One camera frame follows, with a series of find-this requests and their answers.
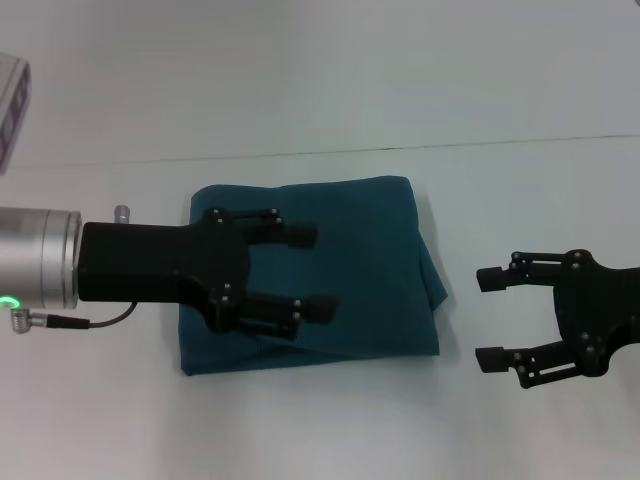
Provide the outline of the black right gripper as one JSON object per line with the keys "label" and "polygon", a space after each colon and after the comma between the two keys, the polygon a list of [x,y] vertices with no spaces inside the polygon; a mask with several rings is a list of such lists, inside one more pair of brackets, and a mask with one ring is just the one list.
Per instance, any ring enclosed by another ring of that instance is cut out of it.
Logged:
{"label": "black right gripper", "polygon": [[554,286],[554,306],[563,340],[532,348],[477,348],[483,373],[513,369],[529,389],[577,376],[608,372],[621,348],[640,344],[640,267],[614,269],[587,250],[565,254],[516,251],[505,269],[476,272],[482,292],[522,285]]}

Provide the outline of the teal FREE print T-shirt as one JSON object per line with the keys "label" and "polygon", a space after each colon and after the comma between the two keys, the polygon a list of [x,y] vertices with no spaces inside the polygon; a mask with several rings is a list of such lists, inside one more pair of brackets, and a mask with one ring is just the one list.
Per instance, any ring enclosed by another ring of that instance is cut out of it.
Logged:
{"label": "teal FREE print T-shirt", "polygon": [[251,250],[253,291],[340,304],[327,325],[306,323],[294,340],[217,335],[199,312],[179,311],[179,349],[187,375],[321,365],[397,356],[434,356],[434,311],[446,289],[419,231],[410,182],[383,176],[276,188],[213,185],[195,193],[190,217],[209,208],[278,209],[288,222],[313,223],[311,250],[259,245]]}

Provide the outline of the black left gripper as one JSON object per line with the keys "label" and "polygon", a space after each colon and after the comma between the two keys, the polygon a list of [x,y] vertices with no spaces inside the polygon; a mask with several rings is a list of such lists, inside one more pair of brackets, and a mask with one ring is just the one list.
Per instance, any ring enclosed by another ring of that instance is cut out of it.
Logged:
{"label": "black left gripper", "polygon": [[248,245],[312,249],[317,235],[315,224],[287,223],[277,208],[208,211],[183,226],[90,222],[78,257],[79,299],[188,305],[216,333],[235,329],[294,340],[305,322],[331,323],[340,300],[258,293],[243,298]]}

